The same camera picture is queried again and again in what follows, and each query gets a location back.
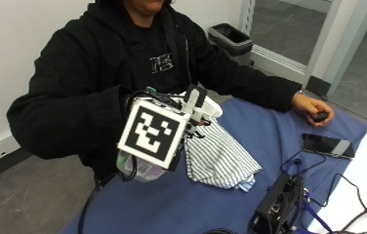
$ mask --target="sleeve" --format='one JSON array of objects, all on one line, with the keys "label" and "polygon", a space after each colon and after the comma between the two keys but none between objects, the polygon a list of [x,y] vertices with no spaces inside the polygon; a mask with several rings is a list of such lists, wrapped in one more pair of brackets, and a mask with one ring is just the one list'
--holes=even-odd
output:
[{"label": "sleeve", "polygon": [[203,29],[191,30],[192,62],[202,85],[220,95],[232,95],[263,107],[288,111],[302,85],[283,77],[267,76],[251,66],[239,65],[226,51],[211,45]]},{"label": "sleeve", "polygon": [[115,147],[123,132],[122,100],[131,91],[122,86],[99,91],[95,44],[86,33],[56,31],[35,61],[28,93],[8,109],[14,137],[40,158]]}]

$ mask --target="electronic device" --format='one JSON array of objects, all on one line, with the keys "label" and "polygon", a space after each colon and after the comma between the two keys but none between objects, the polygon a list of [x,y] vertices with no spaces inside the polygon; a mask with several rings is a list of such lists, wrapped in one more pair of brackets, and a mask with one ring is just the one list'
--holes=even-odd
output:
[{"label": "electronic device", "polygon": [[248,234],[288,234],[303,199],[302,175],[282,172],[248,221]]},{"label": "electronic device", "polygon": [[202,121],[223,114],[207,90],[190,86],[180,94],[138,92],[132,96],[131,114],[118,144],[118,168],[140,181],[156,179],[174,171],[184,150],[186,137],[204,137],[196,130]]},{"label": "electronic device", "polygon": [[302,149],[336,158],[352,159],[355,157],[351,141],[342,138],[303,134]]}]

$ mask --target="smartphone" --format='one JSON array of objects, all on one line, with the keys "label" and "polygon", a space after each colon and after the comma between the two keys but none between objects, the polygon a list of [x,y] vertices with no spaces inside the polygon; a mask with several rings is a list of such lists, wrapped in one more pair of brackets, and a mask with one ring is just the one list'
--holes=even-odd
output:
[{"label": "smartphone", "polygon": [[352,159],[355,157],[351,141],[342,138],[303,134],[302,149],[336,158]]}]

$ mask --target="table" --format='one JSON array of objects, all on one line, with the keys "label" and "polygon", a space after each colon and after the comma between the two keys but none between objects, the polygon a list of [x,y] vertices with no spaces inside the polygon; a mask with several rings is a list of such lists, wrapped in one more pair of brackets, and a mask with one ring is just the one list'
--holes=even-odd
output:
[{"label": "table", "polygon": [[[356,151],[356,157],[343,175],[359,186],[362,199],[367,205],[367,134]],[[340,230],[360,212],[363,212],[363,207],[358,200],[356,188],[342,179],[328,206],[322,209],[319,216],[335,230]],[[315,232],[323,231],[316,221],[312,221],[310,230]],[[352,232],[367,231],[367,214],[358,219],[347,230]]]},{"label": "table", "polygon": [[[250,192],[191,181],[182,161],[174,173],[152,182],[122,183],[114,179],[88,207],[83,233],[187,234],[219,227],[246,233],[247,222],[279,176],[280,165],[300,149],[300,135],[343,137],[358,147],[367,133],[367,124],[340,110],[327,127],[314,128],[295,111],[282,113],[236,98],[227,100],[222,107],[224,115],[219,123],[263,167]],[[322,156],[304,152],[298,158],[303,169],[323,160]],[[348,164],[347,160],[327,158],[327,162],[304,175],[306,187],[322,203],[334,175],[343,173]],[[311,221],[312,217],[304,214],[298,225],[307,227]],[[76,216],[62,233],[78,233],[78,226]]]}]

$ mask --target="striped cloth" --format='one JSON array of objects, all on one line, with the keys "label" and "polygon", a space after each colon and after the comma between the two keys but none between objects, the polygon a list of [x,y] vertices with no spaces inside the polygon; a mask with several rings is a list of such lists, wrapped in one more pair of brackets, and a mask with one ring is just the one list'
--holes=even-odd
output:
[{"label": "striped cloth", "polygon": [[211,119],[211,126],[199,126],[198,131],[206,137],[186,141],[187,176],[216,187],[248,192],[262,166],[216,119]]}]

